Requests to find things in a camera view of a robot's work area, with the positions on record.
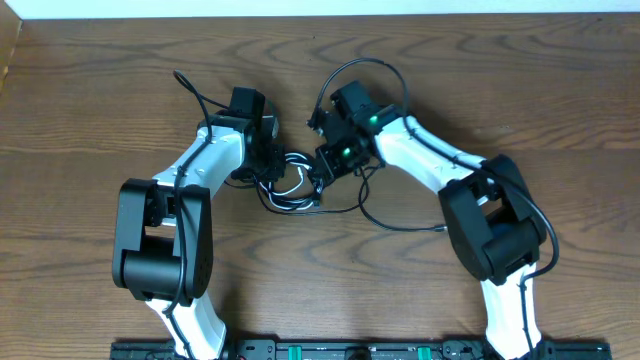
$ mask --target white wall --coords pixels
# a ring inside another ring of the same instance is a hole
[[[640,0],[6,0],[22,19],[636,12]]]

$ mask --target wood grain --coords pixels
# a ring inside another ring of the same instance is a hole
[[[0,349],[7,358],[106,358],[122,338],[166,338],[160,319],[113,285],[117,193],[192,142],[195,100],[235,85],[282,114],[280,141],[312,151],[306,126],[325,77],[377,56],[408,79],[432,132],[514,158],[560,235],[536,285],[546,336],[605,339],[634,359],[640,333],[640,16],[482,15],[32,21],[0,97]],[[354,68],[380,101],[395,79]],[[324,205],[355,202],[355,178]],[[442,221],[437,199],[393,168],[370,211],[398,225]],[[253,191],[213,201],[210,292],[234,329],[282,338],[481,335],[480,287],[446,234],[396,234],[359,213],[291,219]],[[544,262],[550,247],[542,249]]]
[[[9,72],[9,63],[21,26],[22,20],[13,13],[9,5],[4,1],[0,2],[0,93],[2,93],[4,78]]]

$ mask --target black bracket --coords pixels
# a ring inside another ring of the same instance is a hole
[[[265,103],[264,95],[256,89],[234,87],[229,108],[210,115],[213,125],[244,134],[244,161],[231,172],[232,179],[253,181],[256,175],[261,181],[276,182],[284,177],[284,145],[273,143],[278,134],[278,119],[273,107],[272,115],[263,118]],[[203,120],[198,128],[205,124]]]
[[[209,189],[189,185],[181,189],[187,272],[180,305],[202,296],[213,269],[211,200]],[[172,300],[178,289],[180,246],[177,241],[150,236],[145,227],[157,227],[175,217],[173,188],[155,180],[129,179],[120,189],[113,252],[113,281],[137,300]]]
[[[336,90],[330,98],[335,111],[315,109],[307,122],[327,140],[316,149],[315,171],[309,175],[312,182],[322,179],[325,187],[378,156],[375,135],[400,116],[394,106],[383,108],[371,100],[358,81]]]
[[[515,163],[504,155],[486,161],[482,167],[518,186],[531,198]],[[478,199],[501,201],[485,215]],[[478,280],[496,285],[507,276],[540,257],[539,246],[546,239],[542,220],[512,190],[473,173],[449,183],[438,193],[453,249],[464,267]]]

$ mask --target green connector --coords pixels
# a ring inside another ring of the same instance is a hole
[[[289,346],[289,360],[302,360],[301,346]]]
[[[428,347],[418,348],[418,360],[432,360],[431,348],[428,348]]]

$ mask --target black motor joint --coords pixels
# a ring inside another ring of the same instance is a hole
[[[438,197],[451,244],[462,265],[476,279],[502,285],[509,275],[538,261],[546,232],[540,217],[515,194],[517,187],[531,199],[513,160],[498,155],[484,161],[482,168],[511,185],[489,184],[486,177],[474,172],[451,181]],[[478,205],[483,198],[500,206],[484,214]]]
[[[255,89],[235,87],[229,109],[211,116],[214,126],[230,127],[244,134],[245,156],[242,165],[231,173],[234,180],[253,182],[254,175],[264,182],[284,177],[284,145],[274,144],[278,119],[264,115],[265,97]]]
[[[373,102],[358,81],[338,89],[330,99],[334,110],[317,108],[307,122],[327,141],[316,149],[316,166],[309,175],[325,187],[366,165],[372,156],[380,159],[374,137],[401,116],[393,105],[383,108]]]

